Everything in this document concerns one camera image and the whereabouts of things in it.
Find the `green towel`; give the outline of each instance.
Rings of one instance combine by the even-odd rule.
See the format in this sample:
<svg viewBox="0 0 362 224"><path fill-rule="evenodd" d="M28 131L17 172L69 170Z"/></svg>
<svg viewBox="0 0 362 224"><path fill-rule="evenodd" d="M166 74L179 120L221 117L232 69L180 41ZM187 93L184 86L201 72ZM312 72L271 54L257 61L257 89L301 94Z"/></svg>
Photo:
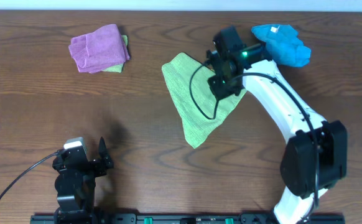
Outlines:
<svg viewBox="0 0 362 224"><path fill-rule="evenodd" d="M185 53L179 53L170 63L162 66L167 88L182 119L185 140L194 149L203 143L215 128L223 123L246 93L246 90L242 90L239 96L232 95L220 100L216 119L206 119L193 104L189 95L190 77L200 65L199 62ZM213 117L216 103L207 83L207 79L213 75L214 73L210 69L203 67L197 72L192 81L193 97L209 117Z"/></svg>
<svg viewBox="0 0 362 224"><path fill-rule="evenodd" d="M126 36L126 35L122 35L121 37L123 38L123 41L124 41L124 43L125 43L126 46L127 46L127 44L128 44L127 36ZM104 72L119 72L119 73L120 73L121 70L123 69L123 65L124 65L124 64L113 65L112 67L106 68L106 69L104 69L103 71L104 71Z"/></svg>

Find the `cable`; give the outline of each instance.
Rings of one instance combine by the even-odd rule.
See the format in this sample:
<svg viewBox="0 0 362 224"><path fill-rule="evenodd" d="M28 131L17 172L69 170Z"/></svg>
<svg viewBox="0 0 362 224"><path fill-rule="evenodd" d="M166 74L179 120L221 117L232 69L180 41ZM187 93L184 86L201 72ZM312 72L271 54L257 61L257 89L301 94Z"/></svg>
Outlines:
<svg viewBox="0 0 362 224"><path fill-rule="evenodd" d="M192 101L195 104L195 106L198 108L198 110L201 112L202 115L204 115L205 118L207 119L216 119L216 114L217 114L217 107L218 107L218 100L216 100L216 105L214 106L214 112L213 112L213 117L209 117L205 114L205 112L203 112L203 110L198 106L198 103L195 101L193 94L192 94L192 79L193 77L196 75L196 73L199 71L199 69L203 68L204 66L206 66L208 64L208 62L203 63L202 65L200 65L192 74L191 79L189 80L189 94L191 95Z"/></svg>
<svg viewBox="0 0 362 224"><path fill-rule="evenodd" d="M39 162L36 162L34 165L32 165L31 167L29 167L27 170L25 170L23 173L21 173L17 178L15 178L14 181L11 182L11 184L8 185L8 187L1 193L0 195L0 200L1 198L4 196L4 194L7 193L7 191L21 178L23 177L26 173L28 173L29 171L31 171L33 168L35 168L37 165L43 163L44 161L46 161L47 159L50 159L53 156L57 156L59 155L61 149L56 151L55 153L52 153L48 156L46 156L44 159L40 160Z"/></svg>
<svg viewBox="0 0 362 224"><path fill-rule="evenodd" d="M58 224L59 211L61 211L61 207L57 208L56 211L54 212L54 224Z"/></svg>
<svg viewBox="0 0 362 224"><path fill-rule="evenodd" d="M244 73L244 74L238 75L238 76L232 78L230 80L230 82L235 81L235 80L237 80L239 78L242 78L242 77L246 77L246 76L257 76L257 77L267 78L270 81L276 83L279 87L281 87L286 92L286 94L292 99L292 101L295 103L295 105L298 107L298 109L301 111L301 113L302 113L302 115L304 117L304 120L307 122L308 127L310 128L310 132L311 132L312 140L313 140L313 146L314 146L314 149L316 150L316 153L315 153L315 187L314 187L314 193L313 193L313 195L314 195L313 196L313 204L310 207L309 212L304 217L302 217L302 219L301 219L301 221L307 222L309 217L313 213L313 211L316 208L318 208L318 206L319 206L319 195L318 195L318 189L319 189L319 183L318 183L318 181L319 181L319 148L318 148L317 136L315 135L315 130L313 129L311 120L310 120L309 116L306 114L306 112L303 109L303 107L301 106L301 104L294 97L294 95L275 77L265 75L265 74L262 74L262 73L253 73L252 72L252 73Z"/></svg>

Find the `crumpled cloth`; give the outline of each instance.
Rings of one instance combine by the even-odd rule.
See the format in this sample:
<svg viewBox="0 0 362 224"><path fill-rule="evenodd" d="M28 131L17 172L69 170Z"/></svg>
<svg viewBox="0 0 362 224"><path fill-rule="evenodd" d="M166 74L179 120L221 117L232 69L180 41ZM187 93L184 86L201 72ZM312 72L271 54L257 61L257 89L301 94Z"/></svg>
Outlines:
<svg viewBox="0 0 362 224"><path fill-rule="evenodd" d="M251 32L266 43L266 50L277 64L303 67L310 62L311 49L297 38L299 33L292 26L267 24L255 26Z"/></svg>
<svg viewBox="0 0 362 224"><path fill-rule="evenodd" d="M202 144L208 135L223 123L246 93L246 90L243 89L239 96L232 95L220 100L216 118L206 119L197 109L189 94L190 78L200 65L185 53L179 53L171 62L162 66L164 80L182 120L185 140L193 148ZM193 96L208 116L212 116L216 104L216 99L207 83L207 79L213 75L214 72L210 69L202 67L192 80Z"/></svg>

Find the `green connector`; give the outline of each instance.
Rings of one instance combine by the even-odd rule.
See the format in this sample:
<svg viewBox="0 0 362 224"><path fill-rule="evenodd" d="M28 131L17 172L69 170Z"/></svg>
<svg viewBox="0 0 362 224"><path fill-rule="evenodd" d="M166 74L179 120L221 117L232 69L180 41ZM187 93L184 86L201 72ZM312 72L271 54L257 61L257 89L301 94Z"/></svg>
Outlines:
<svg viewBox="0 0 362 224"><path fill-rule="evenodd" d="M226 218L225 224L233 224L233 218Z"/></svg>
<svg viewBox="0 0 362 224"><path fill-rule="evenodd" d="M154 220L153 218L145 218L144 219L144 224L153 224Z"/></svg>

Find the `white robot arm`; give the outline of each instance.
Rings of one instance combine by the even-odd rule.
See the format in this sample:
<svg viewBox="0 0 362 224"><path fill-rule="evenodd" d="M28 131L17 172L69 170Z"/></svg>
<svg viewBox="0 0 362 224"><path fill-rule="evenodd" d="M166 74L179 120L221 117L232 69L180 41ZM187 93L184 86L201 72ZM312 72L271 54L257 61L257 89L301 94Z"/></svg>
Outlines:
<svg viewBox="0 0 362 224"><path fill-rule="evenodd" d="M322 121L326 121L323 116L311 109L286 82L273 60L262 60L254 63L250 69L244 70L244 73L263 73L277 78L303 106L305 112L310 117L314 129L322 127ZM310 131L300 110L279 85L266 78L247 76L243 77L243 86L260 101L277 124L286 143L291 137L295 136L298 130ZM322 196L326 191L327 189L320 190L318 196ZM313 193L311 197L301 199L286 187L281 200L275 206L274 214L280 224L297 223L309 212L312 202Z"/></svg>

